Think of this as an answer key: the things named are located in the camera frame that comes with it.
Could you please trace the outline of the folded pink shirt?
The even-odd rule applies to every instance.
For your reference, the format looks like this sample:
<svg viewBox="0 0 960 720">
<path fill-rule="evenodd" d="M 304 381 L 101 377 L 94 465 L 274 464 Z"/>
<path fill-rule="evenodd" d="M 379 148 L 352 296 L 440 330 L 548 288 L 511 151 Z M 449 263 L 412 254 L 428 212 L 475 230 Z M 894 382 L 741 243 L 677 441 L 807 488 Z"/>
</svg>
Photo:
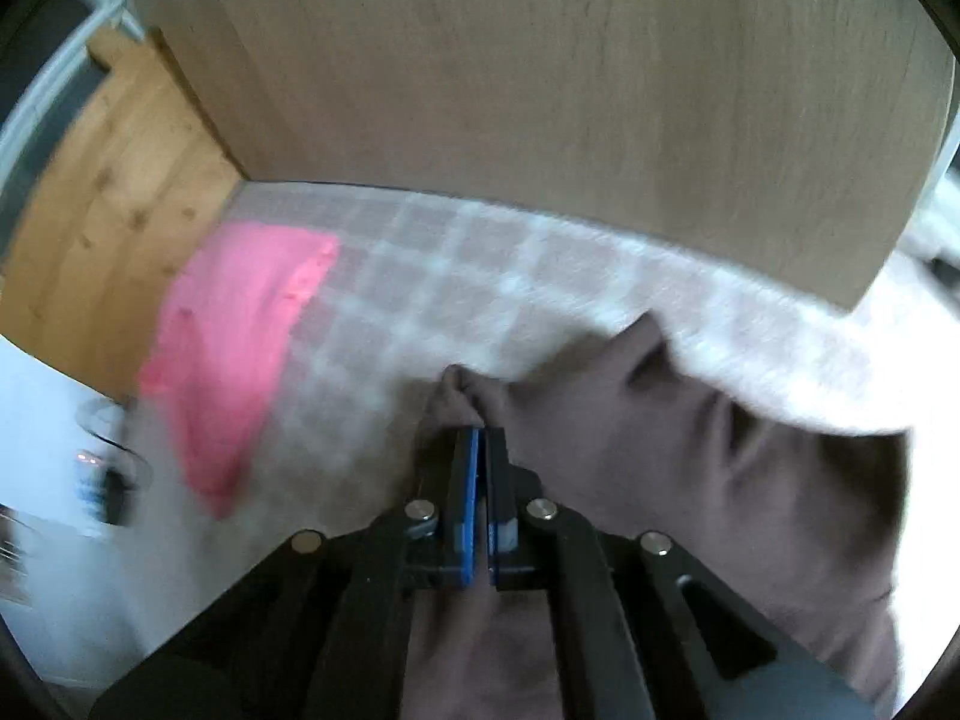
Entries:
<svg viewBox="0 0 960 720">
<path fill-rule="evenodd" d="M 236 507 L 291 333 L 338 252 L 330 232 L 224 223 L 164 296 L 139 394 L 158 406 L 185 484 L 212 517 Z"/>
</svg>

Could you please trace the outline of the knotty pine wood panel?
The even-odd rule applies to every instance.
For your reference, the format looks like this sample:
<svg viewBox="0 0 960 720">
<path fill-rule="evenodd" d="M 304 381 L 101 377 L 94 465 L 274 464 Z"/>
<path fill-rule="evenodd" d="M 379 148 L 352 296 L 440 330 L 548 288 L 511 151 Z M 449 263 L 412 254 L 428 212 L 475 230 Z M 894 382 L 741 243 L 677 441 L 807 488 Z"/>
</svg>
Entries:
<svg viewBox="0 0 960 720">
<path fill-rule="evenodd" d="M 241 182 L 153 41 L 103 26 L 107 76 L 39 177 L 3 263 L 3 337 L 116 400 L 172 280 Z"/>
</svg>

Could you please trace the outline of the brown fleece garment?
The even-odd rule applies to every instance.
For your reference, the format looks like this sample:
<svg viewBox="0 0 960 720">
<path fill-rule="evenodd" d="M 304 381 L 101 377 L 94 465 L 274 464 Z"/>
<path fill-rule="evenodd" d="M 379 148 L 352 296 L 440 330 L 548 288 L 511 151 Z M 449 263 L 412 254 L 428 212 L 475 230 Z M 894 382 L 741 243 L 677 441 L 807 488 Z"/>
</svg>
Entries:
<svg viewBox="0 0 960 720">
<path fill-rule="evenodd" d="M 416 428 L 418 460 L 454 427 L 500 427 L 516 465 L 594 527 L 659 530 L 890 717 L 890 611 L 905 434 L 817 433 L 680 372 L 658 321 L 578 333 L 522 379 L 451 366 Z"/>
</svg>

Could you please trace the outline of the light wood board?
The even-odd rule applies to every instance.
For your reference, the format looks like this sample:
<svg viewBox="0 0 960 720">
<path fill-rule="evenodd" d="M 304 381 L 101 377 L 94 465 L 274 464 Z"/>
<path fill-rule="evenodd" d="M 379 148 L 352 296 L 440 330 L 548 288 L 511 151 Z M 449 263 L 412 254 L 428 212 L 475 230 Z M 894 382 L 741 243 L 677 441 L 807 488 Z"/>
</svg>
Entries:
<svg viewBox="0 0 960 720">
<path fill-rule="evenodd" d="M 500 200 L 851 307 L 939 158 L 918 0 L 133 0 L 256 181 Z"/>
</svg>

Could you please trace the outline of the plaid beige table cloth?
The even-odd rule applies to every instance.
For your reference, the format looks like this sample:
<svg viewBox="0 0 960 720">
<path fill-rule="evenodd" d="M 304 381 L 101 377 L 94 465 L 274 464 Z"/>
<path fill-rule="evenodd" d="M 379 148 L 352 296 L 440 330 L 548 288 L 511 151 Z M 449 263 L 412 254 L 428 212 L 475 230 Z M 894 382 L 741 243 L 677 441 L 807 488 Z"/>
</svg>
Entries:
<svg viewBox="0 0 960 720">
<path fill-rule="evenodd" d="M 658 317 L 677 364 L 765 415 L 839 433 L 907 431 L 910 494 L 893 609 L 918 681 L 958 624 L 958 316 L 909 250 L 835 309 L 654 239 L 438 195 L 251 184 L 230 220 L 335 234 L 304 310 L 251 484 L 231 517 L 184 486 L 149 406 L 133 442 L 151 468 L 122 543 L 133 630 L 154 649 L 280 539 L 348 530 L 405 473 L 423 400 L 453 362 L 516 380 L 583 341 Z"/>
</svg>

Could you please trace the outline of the black power adapter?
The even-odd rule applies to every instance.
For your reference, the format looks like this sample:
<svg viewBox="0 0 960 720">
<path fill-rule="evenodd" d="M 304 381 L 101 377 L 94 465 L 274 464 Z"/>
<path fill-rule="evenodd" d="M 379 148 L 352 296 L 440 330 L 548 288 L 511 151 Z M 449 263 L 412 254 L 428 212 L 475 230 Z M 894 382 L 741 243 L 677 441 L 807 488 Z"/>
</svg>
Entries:
<svg viewBox="0 0 960 720">
<path fill-rule="evenodd" d="M 101 514 L 111 527 L 125 527 L 132 517 L 133 498 L 139 489 L 137 478 L 108 466 L 101 479 Z"/>
</svg>

